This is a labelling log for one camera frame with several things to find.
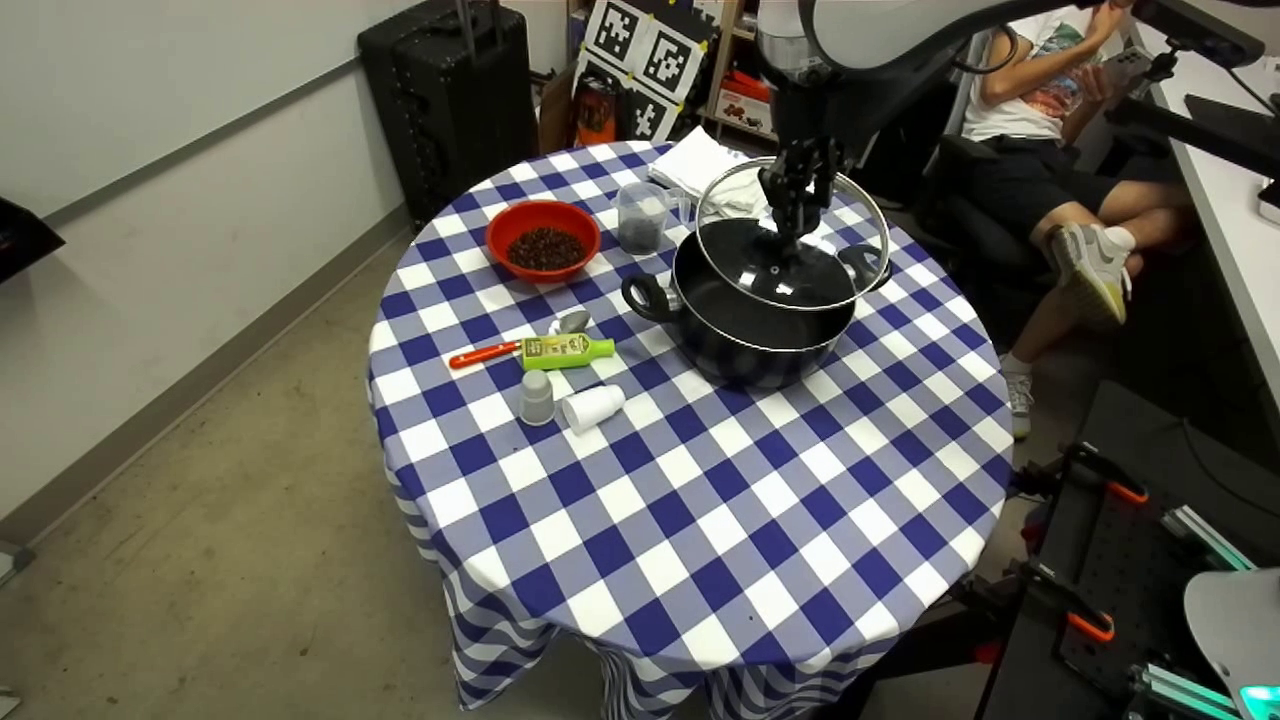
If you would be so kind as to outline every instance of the red knife handle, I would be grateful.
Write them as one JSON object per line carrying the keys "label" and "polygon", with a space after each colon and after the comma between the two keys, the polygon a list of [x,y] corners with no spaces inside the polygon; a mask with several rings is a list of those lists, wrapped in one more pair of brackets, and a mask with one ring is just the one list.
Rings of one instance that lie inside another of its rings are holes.
{"label": "red knife handle", "polygon": [[520,350],[520,341],[481,347],[480,350],[472,350],[471,352],[463,352],[462,355],[449,357],[449,366],[454,370],[461,370],[467,365],[475,365],[476,363],[484,363],[485,360],[511,355],[517,350]]}

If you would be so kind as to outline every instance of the white towel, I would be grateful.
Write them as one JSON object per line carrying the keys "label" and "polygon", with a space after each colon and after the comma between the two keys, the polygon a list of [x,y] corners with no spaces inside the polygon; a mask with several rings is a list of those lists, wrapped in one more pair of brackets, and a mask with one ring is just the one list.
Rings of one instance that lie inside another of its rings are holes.
{"label": "white towel", "polygon": [[[701,127],[649,165],[649,177],[667,187],[680,188],[696,200],[707,187],[748,156],[712,140]],[[768,206],[756,170],[744,170],[716,186],[707,209],[724,218],[756,218]]]}

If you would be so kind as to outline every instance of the bottle label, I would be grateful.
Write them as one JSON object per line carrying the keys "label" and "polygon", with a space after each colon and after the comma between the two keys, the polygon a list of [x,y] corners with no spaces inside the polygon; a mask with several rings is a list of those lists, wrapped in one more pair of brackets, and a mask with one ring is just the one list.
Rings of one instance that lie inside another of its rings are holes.
{"label": "bottle label", "polygon": [[586,355],[589,348],[585,336],[532,337],[525,341],[525,357],[567,357]]}

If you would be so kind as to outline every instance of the tablecloth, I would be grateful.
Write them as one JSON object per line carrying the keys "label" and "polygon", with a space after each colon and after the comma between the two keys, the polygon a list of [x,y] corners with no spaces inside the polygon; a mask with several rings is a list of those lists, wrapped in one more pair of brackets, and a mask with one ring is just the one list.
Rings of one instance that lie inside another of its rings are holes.
{"label": "tablecloth", "polygon": [[[381,300],[370,402],[410,530],[444,575],[466,708],[562,632],[600,655],[605,717],[663,717],[698,688],[716,717],[831,702],[974,566],[1002,506],[1012,439],[995,352],[902,231],[893,278],[859,301],[831,360],[780,392],[719,387],[628,311],[622,278],[669,270],[687,233],[641,259],[613,237],[613,193],[662,151],[577,149],[476,186]],[[516,281],[484,250],[488,222],[525,199],[573,202],[604,228],[566,286]],[[836,210],[828,232],[874,238],[860,206]],[[557,397],[602,382],[628,397],[585,436],[515,419],[517,357],[445,365],[579,306],[617,355],[553,373]]]}

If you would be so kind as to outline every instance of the green bottle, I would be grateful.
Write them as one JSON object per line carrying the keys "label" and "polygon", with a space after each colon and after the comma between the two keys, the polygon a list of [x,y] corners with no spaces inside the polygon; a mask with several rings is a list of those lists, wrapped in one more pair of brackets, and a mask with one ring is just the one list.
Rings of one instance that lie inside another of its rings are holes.
{"label": "green bottle", "polygon": [[526,370],[581,368],[613,355],[613,341],[591,340],[586,333],[531,337],[520,341],[520,355]]}

